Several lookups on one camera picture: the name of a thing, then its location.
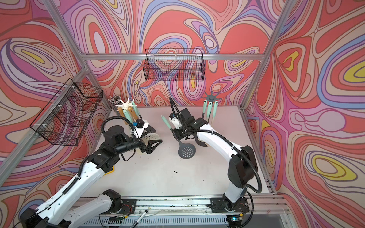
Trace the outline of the mint handle utensil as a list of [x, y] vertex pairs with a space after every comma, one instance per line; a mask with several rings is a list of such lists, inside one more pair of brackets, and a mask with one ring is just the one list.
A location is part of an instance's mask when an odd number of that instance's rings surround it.
[[191, 143], [181, 142], [181, 139], [178, 139], [177, 135], [174, 133], [173, 128], [168, 123], [167, 119], [163, 115], [161, 115], [161, 118], [164, 121], [164, 123], [166, 124], [166, 126], [169, 128], [169, 130], [173, 133], [174, 138], [179, 143], [179, 149], [178, 149], [179, 157], [182, 159], [191, 159], [196, 153], [195, 146]]

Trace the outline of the grey slotted spoon mint handle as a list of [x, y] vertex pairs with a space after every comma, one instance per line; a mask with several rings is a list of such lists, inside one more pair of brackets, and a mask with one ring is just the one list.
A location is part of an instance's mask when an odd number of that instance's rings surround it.
[[205, 99], [204, 102], [203, 102], [202, 119], [204, 119], [205, 111], [206, 111], [206, 108], [207, 108], [207, 104], [208, 104], [208, 102]]

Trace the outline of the dark grey utensil rack stand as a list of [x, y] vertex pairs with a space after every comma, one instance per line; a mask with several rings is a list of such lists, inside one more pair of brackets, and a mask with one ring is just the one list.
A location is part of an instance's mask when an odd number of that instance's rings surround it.
[[[216, 101], [216, 100], [218, 100], [218, 101], [219, 101], [219, 99], [217, 99], [217, 98], [216, 98], [218, 94], [219, 94], [219, 93], [217, 93], [216, 95], [214, 95], [213, 93], [211, 93], [210, 95], [208, 95], [208, 94], [205, 92], [206, 97], [202, 97], [202, 98], [206, 99], [208, 103], [209, 103], [209, 102], [212, 102], [212, 103], [213, 103], [213, 106], [214, 106], [215, 101]], [[211, 121], [212, 121], [212, 114], [213, 114], [213, 107], [212, 107], [212, 111], [211, 111], [210, 119], [209, 119], [209, 121], [208, 121], [208, 123], [209, 123], [209, 124], [211, 124]]]

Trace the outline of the grey skimmer mint handle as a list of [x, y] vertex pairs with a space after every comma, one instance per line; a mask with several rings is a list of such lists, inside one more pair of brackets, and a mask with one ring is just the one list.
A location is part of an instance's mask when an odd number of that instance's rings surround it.
[[142, 116], [141, 116], [141, 114], [139, 113], [139, 110], [138, 110], [138, 108], [137, 108], [137, 105], [135, 104], [135, 102], [134, 101], [132, 101], [132, 106], [133, 106], [133, 109], [134, 109], [134, 111], [135, 111], [135, 113], [137, 114], [137, 116], [139, 117], [139, 119], [143, 119], [142, 118]]

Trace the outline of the cream skimmer wooden handle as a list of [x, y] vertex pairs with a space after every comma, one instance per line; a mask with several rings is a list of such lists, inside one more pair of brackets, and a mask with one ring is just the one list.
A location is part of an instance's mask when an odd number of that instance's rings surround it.
[[[139, 117], [136, 114], [132, 114], [131, 116], [134, 119], [134, 122], [139, 119]], [[159, 135], [157, 133], [149, 133], [147, 135], [145, 135], [144, 137], [141, 138], [146, 144], [148, 143], [149, 140], [158, 140], [160, 139]]]

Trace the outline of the cream slotted spoon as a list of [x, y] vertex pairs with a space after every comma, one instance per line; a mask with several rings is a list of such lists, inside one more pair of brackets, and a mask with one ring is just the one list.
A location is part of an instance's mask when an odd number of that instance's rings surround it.
[[123, 108], [122, 107], [117, 107], [117, 110], [118, 110], [118, 112], [119, 112], [119, 114], [120, 114], [120, 116], [122, 116], [122, 117], [125, 117], [125, 114], [124, 114], [124, 110], [123, 110]]

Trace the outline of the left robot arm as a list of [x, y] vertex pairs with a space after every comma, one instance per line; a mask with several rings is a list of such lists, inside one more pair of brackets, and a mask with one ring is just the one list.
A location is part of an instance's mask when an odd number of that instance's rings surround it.
[[[130, 135], [120, 125], [105, 129], [106, 123], [115, 119], [127, 123]], [[76, 175], [35, 210], [28, 208], [21, 214], [20, 224], [24, 228], [78, 228], [97, 215], [118, 214], [122, 210], [122, 197], [112, 189], [76, 209], [72, 209], [72, 206], [94, 183], [111, 172], [120, 159], [126, 161], [124, 153], [140, 150], [151, 154], [163, 141], [143, 140], [150, 129], [149, 123], [142, 119], [133, 123], [125, 117], [107, 118], [101, 125], [101, 133], [104, 142], [97, 151], [83, 159]]]

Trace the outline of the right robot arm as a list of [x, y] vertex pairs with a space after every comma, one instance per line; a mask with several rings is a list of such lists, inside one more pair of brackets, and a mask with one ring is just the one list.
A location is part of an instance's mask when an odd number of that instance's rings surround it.
[[262, 183], [256, 156], [250, 146], [242, 147], [227, 139], [212, 127], [210, 113], [216, 112], [216, 107], [209, 104], [205, 107], [202, 117], [195, 118], [187, 108], [179, 109], [175, 101], [170, 98], [172, 109], [166, 125], [172, 124], [170, 131], [174, 138], [180, 142], [182, 139], [193, 138], [201, 146], [209, 146], [218, 152], [228, 162], [227, 176], [229, 185], [221, 198], [219, 205], [211, 205], [213, 212], [235, 212], [243, 210], [248, 212], [245, 195], [248, 190], [254, 193], [262, 192]]

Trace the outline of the cream skimmer mint handle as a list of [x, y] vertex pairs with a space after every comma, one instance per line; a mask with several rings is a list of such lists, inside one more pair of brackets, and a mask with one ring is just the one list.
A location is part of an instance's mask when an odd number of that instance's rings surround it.
[[212, 111], [212, 107], [213, 107], [213, 103], [209, 102], [208, 103], [208, 107], [207, 107], [207, 111], [206, 111], [206, 121], [208, 122], [211, 116], [211, 111]]
[[131, 113], [128, 110], [123, 110], [123, 113], [125, 115], [125, 118], [127, 118], [130, 123], [134, 122], [134, 119], [133, 119], [133, 117], [131, 116]]

